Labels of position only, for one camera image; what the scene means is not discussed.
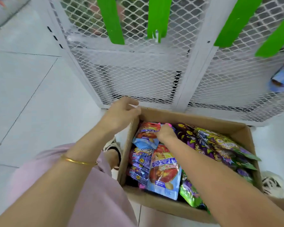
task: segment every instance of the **pink clothing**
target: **pink clothing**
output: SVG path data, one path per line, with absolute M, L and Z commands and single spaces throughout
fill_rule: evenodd
M 72 145 L 44 151 L 17 169 L 11 178 L 9 204 L 14 203 Z M 98 166 L 87 177 L 68 226 L 137 226 L 133 208 L 120 184 L 111 177 L 110 166 L 102 152 L 97 161 Z

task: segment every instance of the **cardboard box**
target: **cardboard box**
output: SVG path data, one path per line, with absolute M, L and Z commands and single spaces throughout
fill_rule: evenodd
M 143 121 L 160 123 L 187 123 L 189 125 L 198 126 L 221 134 L 226 134 L 227 136 L 230 136 L 234 141 L 242 145 L 246 150 L 255 154 L 254 143 L 249 127 L 243 123 L 238 122 L 230 122 L 210 117 L 175 113 L 152 108 L 142 108 L 140 118 L 137 117 L 130 124 L 129 133 L 125 144 L 125 150 L 123 152 L 117 178 L 118 182 L 127 193 L 128 198 L 143 206 L 150 207 L 178 217 L 204 223 L 217 223 L 215 219 L 206 211 L 195 209 L 185 202 L 173 201 L 161 196 L 148 194 L 137 187 L 132 187 L 125 184 L 129 151 L 132 147 L 133 137 L 138 129 L 139 119 Z M 252 164 L 257 169 L 259 169 L 257 161 L 253 161 Z M 262 191 L 260 171 L 253 171 L 253 177 L 256 182 L 255 186 L 260 191 Z

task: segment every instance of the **green strip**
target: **green strip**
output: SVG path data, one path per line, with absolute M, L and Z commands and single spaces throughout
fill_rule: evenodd
M 264 42 L 264 44 L 258 49 L 256 57 L 271 57 L 277 54 L 284 45 L 284 20 L 280 26 L 273 32 Z
M 231 47 L 261 2 L 262 0 L 238 0 L 214 45 Z
M 117 12 L 116 0 L 97 0 L 103 21 L 113 44 L 125 44 Z
M 159 33 L 158 42 L 166 37 L 171 0 L 149 0 L 147 37 L 155 38 Z

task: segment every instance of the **left arm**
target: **left arm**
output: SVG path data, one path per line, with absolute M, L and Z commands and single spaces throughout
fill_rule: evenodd
M 66 152 L 70 159 L 95 163 L 102 148 L 141 113 L 138 101 L 123 97 L 100 122 Z M 59 160 L 1 216 L 0 227 L 65 227 L 92 165 Z

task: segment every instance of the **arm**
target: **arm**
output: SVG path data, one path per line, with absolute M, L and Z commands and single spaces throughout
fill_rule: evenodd
M 134 99 L 116 101 L 100 122 L 66 152 L 70 159 L 95 163 L 102 148 L 141 113 Z M 59 160 L 1 216 L 0 227 L 64 227 L 94 165 Z
M 227 166 L 193 150 L 168 125 L 157 137 L 174 154 L 221 226 L 284 226 L 284 211 Z

